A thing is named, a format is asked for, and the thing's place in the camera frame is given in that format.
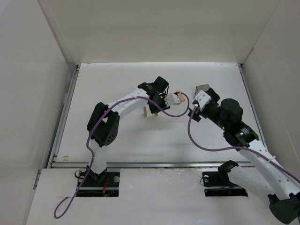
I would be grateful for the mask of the smoky transparent plastic box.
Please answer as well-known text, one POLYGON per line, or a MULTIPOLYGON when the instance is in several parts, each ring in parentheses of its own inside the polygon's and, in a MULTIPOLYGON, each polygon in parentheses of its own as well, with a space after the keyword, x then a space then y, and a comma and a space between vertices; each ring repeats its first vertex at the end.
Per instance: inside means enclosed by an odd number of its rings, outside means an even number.
POLYGON ((204 85, 198 85, 195 88, 195 94, 197 94, 199 91, 203 90, 203 91, 207 91, 210 88, 210 86, 208 84, 204 84, 204 85))

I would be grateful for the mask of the wood block one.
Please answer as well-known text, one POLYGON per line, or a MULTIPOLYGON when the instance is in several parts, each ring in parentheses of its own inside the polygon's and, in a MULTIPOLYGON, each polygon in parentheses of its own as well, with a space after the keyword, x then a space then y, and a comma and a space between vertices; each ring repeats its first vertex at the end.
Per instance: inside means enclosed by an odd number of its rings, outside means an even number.
POLYGON ((147 107, 143 107, 143 116, 147 117, 147 107))

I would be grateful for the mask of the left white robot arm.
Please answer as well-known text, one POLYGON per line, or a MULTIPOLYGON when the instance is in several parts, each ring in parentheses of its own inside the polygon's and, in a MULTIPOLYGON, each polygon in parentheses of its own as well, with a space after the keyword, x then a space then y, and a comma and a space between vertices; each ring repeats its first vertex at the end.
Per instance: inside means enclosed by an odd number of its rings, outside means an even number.
POLYGON ((95 106, 87 124, 89 141, 94 148, 93 164, 87 167, 89 170, 87 178, 98 185, 104 181, 107 170, 107 146, 116 139, 122 118, 138 107, 146 105, 152 114, 170 108, 165 100, 168 86, 169 83, 159 76, 154 82, 139 84, 134 91, 115 102, 109 104, 100 102, 95 106))

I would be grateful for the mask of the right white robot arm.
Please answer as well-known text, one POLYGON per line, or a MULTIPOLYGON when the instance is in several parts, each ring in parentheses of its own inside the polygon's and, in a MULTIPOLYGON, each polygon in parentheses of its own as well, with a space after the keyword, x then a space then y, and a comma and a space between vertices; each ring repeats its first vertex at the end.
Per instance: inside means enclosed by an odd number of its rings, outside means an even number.
POLYGON ((218 167, 215 176, 205 175, 203 182, 208 187, 240 186, 268 204, 273 216, 283 224, 290 224, 300 215, 300 180, 289 173, 265 148, 258 134, 242 121, 243 109, 232 98, 220 100, 209 86, 196 87, 194 108, 189 110, 188 127, 191 121, 209 119, 223 130, 229 143, 228 150, 236 150, 244 156, 263 176, 252 175, 237 162, 228 160, 218 167))

